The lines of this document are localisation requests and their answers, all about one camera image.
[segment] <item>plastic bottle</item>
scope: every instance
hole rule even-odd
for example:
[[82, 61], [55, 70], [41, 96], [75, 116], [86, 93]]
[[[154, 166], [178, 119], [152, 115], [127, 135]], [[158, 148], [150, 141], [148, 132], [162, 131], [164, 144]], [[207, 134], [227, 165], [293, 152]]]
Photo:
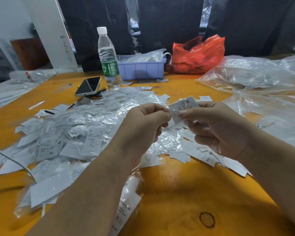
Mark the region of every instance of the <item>plastic bottle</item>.
[[107, 36], [106, 27], [97, 27], [97, 32], [99, 34], [98, 54], [102, 63], [107, 87], [109, 90], [119, 89], [121, 87], [121, 81], [114, 45]]

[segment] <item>hand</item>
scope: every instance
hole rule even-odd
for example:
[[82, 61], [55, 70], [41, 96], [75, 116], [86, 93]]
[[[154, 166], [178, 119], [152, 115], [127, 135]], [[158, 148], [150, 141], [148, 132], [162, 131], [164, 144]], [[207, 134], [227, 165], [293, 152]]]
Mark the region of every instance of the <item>hand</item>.
[[122, 121], [110, 145], [122, 149], [133, 169], [152, 143], [158, 140], [162, 127], [167, 127], [170, 119], [168, 108], [159, 104], [147, 103], [134, 107]]
[[[223, 156], [238, 160], [259, 129], [224, 103], [200, 102], [199, 108], [179, 112], [185, 124], [196, 134], [194, 140]], [[208, 123], [204, 127], [198, 122]]]

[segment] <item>smartphone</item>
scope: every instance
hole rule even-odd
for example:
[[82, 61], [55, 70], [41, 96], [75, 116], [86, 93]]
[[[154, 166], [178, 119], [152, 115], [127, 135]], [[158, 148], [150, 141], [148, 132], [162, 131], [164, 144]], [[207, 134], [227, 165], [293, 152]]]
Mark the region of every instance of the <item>smartphone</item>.
[[96, 94], [101, 83], [101, 79], [101, 77], [84, 79], [74, 95], [76, 97], [80, 97]]

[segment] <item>wooden table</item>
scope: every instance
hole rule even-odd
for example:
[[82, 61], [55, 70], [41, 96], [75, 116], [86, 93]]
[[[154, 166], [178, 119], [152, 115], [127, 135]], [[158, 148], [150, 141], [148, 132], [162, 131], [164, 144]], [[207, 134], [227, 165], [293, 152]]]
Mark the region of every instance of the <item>wooden table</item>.
[[[14, 133], [20, 123], [42, 108], [73, 103], [83, 79], [98, 74], [57, 75], [1, 108], [0, 149], [21, 138], [21, 133]], [[157, 95], [170, 95], [170, 102], [190, 95], [196, 98], [209, 95], [214, 101], [222, 101], [231, 95], [196, 82], [199, 76], [167, 77], [166, 83], [143, 86], [153, 86]], [[185, 164], [169, 157], [165, 160], [166, 165], [141, 170], [145, 194], [120, 235], [295, 235], [295, 226], [251, 176], [242, 178], [221, 166], [213, 168], [194, 158]], [[18, 220], [13, 216], [17, 194], [29, 180], [26, 174], [22, 170], [0, 176], [0, 236], [24, 235], [40, 218], [40, 210]]]

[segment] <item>green bottle label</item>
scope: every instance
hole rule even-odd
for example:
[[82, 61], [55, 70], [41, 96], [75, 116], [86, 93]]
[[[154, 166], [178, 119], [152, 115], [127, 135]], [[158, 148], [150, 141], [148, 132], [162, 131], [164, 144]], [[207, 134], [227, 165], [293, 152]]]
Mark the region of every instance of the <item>green bottle label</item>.
[[113, 77], [119, 75], [117, 61], [102, 63], [105, 77]]

